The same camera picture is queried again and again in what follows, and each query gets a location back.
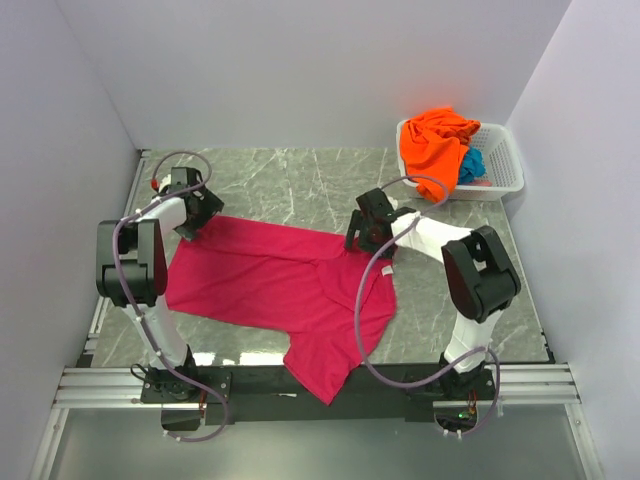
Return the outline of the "magenta red t shirt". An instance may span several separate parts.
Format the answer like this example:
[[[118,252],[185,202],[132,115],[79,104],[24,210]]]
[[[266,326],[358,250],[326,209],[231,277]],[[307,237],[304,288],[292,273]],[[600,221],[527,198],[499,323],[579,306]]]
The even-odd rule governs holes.
[[[179,243],[165,293],[176,312],[281,331],[290,346],[284,365],[302,374],[362,361],[354,332],[357,289],[370,260],[347,251],[342,236],[216,216],[197,238]],[[391,263],[367,278],[361,337],[372,353],[397,308]]]

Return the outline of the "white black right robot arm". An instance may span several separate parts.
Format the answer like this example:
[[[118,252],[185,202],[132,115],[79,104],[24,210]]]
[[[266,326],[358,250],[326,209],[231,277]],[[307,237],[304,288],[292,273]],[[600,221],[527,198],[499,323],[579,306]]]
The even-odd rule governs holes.
[[[357,246],[373,255],[361,277],[354,308],[356,345],[364,366],[391,387],[414,389],[438,381],[447,397],[464,397],[485,372],[486,357],[497,357],[489,348],[493,330],[521,291],[521,280],[499,235],[490,226],[470,230],[435,221],[409,207],[395,209],[381,188],[360,195],[356,203],[345,247]],[[384,376],[370,363],[361,337],[367,277],[377,260],[394,247],[419,252],[444,266],[457,311],[440,369],[422,380],[402,382]]]

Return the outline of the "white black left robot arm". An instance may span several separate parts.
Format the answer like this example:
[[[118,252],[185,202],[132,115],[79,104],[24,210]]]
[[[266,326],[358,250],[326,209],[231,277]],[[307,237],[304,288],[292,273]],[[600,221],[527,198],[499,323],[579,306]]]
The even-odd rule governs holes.
[[[196,168],[173,167],[162,182],[152,180],[155,196],[147,206],[97,228],[97,290],[134,324],[149,356],[146,381],[179,402],[197,395],[200,378],[165,297],[164,239],[175,232],[192,241],[222,211],[224,202],[208,190],[207,179]]]

